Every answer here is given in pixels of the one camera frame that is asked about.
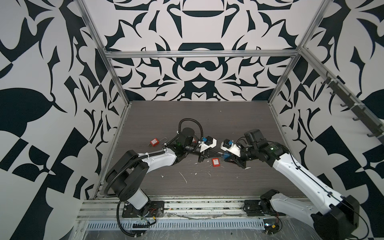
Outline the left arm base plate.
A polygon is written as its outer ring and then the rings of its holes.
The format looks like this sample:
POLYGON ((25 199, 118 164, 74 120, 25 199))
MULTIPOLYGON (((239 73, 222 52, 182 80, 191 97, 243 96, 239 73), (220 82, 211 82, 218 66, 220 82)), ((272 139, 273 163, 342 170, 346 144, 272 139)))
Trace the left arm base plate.
POLYGON ((140 210, 136 209, 128 202, 124 203, 123 218, 135 218, 135 217, 150 217, 157 216, 164 213, 165 202, 164 201, 149 201, 140 210))

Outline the blue padlock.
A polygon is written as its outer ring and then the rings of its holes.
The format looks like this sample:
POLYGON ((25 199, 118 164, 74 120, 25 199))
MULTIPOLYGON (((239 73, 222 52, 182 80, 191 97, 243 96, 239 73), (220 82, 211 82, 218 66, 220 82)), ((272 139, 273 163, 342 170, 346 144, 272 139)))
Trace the blue padlock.
POLYGON ((227 159, 231 156, 231 154, 228 154, 228 153, 218 153, 218 155, 222 159, 227 159))

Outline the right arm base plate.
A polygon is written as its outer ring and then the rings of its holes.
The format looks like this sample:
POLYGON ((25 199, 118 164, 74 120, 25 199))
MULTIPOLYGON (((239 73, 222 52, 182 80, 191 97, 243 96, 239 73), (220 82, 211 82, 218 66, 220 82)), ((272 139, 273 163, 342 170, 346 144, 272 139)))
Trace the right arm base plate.
POLYGON ((277 212, 267 200, 245 200, 243 211, 249 217, 255 216, 286 216, 284 213, 277 212))

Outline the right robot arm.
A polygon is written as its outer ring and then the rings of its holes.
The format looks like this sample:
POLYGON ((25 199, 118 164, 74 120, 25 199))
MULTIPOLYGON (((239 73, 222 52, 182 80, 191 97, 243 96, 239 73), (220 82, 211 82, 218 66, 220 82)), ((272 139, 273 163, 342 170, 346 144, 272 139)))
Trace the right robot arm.
POLYGON ((221 149, 229 154, 227 162, 246 168, 246 163, 259 160, 284 175, 310 200, 309 204, 269 190, 257 204, 245 203, 248 215, 261 212, 270 216, 285 214, 312 227, 323 240, 352 238, 359 226, 360 204, 352 196, 344 197, 302 166, 287 147, 268 141, 259 129, 244 134, 245 145, 224 140, 221 149))

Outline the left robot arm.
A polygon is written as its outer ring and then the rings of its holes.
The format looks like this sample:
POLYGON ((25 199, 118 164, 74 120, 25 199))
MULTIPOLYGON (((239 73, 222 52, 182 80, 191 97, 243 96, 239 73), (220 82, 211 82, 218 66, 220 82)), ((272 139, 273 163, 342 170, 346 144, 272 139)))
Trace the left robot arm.
POLYGON ((138 154, 129 150, 106 174, 103 194, 115 196, 135 210, 146 213, 151 200, 141 189, 141 184, 148 173, 176 165, 188 155, 197 156, 200 163, 217 155, 216 146, 217 140, 213 137, 198 138, 193 129, 184 128, 159 151, 138 154))

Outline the red padlock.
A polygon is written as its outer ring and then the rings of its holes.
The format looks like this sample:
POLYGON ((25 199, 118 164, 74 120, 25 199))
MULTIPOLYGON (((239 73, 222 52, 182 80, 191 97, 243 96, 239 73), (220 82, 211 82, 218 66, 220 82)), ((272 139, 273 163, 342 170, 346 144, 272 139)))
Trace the red padlock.
POLYGON ((212 159, 212 165, 213 165, 213 167, 220 167, 221 166, 220 160, 218 158, 213 158, 212 159))
POLYGON ((168 140, 167 137, 161 138, 160 140, 157 139, 157 138, 154 138, 154 139, 152 139, 152 140, 150 141, 150 143, 148 144, 148 146, 155 147, 155 146, 157 146, 157 145, 164 144, 167 140, 168 140))

